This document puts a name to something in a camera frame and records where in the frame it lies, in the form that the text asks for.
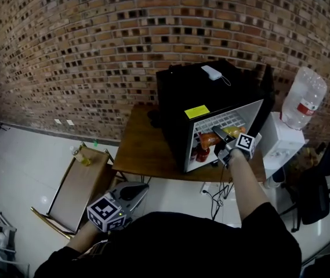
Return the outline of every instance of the black sleeve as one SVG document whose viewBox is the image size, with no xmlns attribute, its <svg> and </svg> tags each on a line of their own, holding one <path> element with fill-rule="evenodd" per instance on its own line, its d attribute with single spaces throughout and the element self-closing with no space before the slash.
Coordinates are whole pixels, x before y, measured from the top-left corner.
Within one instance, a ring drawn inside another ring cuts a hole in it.
<svg viewBox="0 0 330 278">
<path fill-rule="evenodd" d="M 34 277 L 57 276 L 56 272 L 59 270 L 63 271 L 60 274 L 64 275 L 66 274 L 66 269 L 70 268 L 69 265 L 72 263 L 72 260 L 78 258 L 80 255 L 81 253 L 70 247 L 63 247 L 61 250 L 52 253 L 49 259 L 39 266 Z"/>
<path fill-rule="evenodd" d="M 257 272 L 265 277 L 300 276 L 300 247 L 270 203 L 243 220 L 242 235 L 245 253 Z"/>
</svg>

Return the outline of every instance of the black shirt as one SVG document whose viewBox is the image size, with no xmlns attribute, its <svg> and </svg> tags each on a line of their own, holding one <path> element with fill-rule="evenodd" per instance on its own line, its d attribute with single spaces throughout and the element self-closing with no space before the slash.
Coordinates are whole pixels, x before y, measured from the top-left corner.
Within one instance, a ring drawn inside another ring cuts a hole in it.
<svg viewBox="0 0 330 278">
<path fill-rule="evenodd" d="M 144 275 L 147 271 L 154 276 L 186 271 L 246 278 L 299 277 L 301 267 L 299 245 L 269 203 L 247 216 L 242 228 L 181 213 L 150 213 L 119 231 L 101 254 L 80 255 L 62 248 L 38 268 L 35 277 Z"/>
</svg>

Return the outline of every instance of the black mini fridge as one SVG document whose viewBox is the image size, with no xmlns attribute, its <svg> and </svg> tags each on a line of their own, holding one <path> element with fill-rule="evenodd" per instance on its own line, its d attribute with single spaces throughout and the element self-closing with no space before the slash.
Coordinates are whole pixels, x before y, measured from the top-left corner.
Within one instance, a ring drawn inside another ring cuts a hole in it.
<svg viewBox="0 0 330 278">
<path fill-rule="evenodd" d="M 211 80 L 202 68 L 208 65 L 222 74 Z M 221 128 L 244 127 L 256 137 L 274 105 L 273 77 L 266 67 L 263 80 L 226 60 L 171 66 L 157 72 L 161 127 L 182 172 L 217 162 L 215 145 L 204 162 L 191 159 L 200 135 Z"/>
</svg>

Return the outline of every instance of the brick wall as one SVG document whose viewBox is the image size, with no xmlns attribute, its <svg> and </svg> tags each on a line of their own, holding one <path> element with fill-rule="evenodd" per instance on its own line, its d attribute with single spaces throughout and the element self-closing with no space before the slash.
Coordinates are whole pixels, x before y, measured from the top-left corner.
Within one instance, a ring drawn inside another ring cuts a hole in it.
<svg viewBox="0 0 330 278">
<path fill-rule="evenodd" d="M 0 0 L 0 120 L 120 138 L 156 71 L 219 58 L 275 67 L 277 109 L 315 69 L 328 93 L 306 137 L 330 138 L 330 0 Z"/>
</svg>

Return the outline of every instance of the red label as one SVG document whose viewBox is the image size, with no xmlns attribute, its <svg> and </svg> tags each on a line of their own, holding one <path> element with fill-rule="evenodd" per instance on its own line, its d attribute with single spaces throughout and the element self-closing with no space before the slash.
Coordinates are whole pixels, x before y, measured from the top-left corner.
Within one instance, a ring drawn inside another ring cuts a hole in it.
<svg viewBox="0 0 330 278">
<path fill-rule="evenodd" d="M 314 113 L 314 110 L 310 110 L 307 108 L 304 104 L 299 103 L 298 110 L 305 115 L 312 116 Z"/>
</svg>

